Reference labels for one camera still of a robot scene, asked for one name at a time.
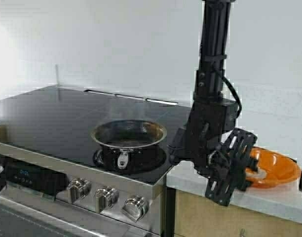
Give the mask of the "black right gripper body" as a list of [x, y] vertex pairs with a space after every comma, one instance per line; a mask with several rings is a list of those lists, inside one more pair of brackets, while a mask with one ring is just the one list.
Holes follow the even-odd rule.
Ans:
[[245, 150], [256, 135], [235, 126], [238, 103], [228, 99], [194, 101], [186, 128], [186, 150], [198, 174], [208, 179], [205, 197], [229, 206], [242, 180]]

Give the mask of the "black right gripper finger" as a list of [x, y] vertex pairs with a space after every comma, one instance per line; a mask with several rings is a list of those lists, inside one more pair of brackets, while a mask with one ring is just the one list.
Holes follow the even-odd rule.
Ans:
[[242, 167], [240, 173], [242, 174], [242, 180], [239, 182], [239, 189], [246, 191], [253, 183], [260, 178], [260, 171], [258, 167], [257, 148], [251, 148], [245, 150], [244, 160], [241, 162]]

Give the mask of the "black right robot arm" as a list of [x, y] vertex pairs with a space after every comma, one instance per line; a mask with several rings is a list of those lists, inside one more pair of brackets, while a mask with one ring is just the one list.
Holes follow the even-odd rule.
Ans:
[[225, 77], [231, 5], [230, 0], [204, 3], [199, 65], [185, 138], [186, 159], [208, 180], [205, 196], [222, 206], [229, 205], [235, 190], [251, 185], [245, 170], [257, 170], [258, 164], [250, 156], [257, 137], [235, 126], [242, 104]]

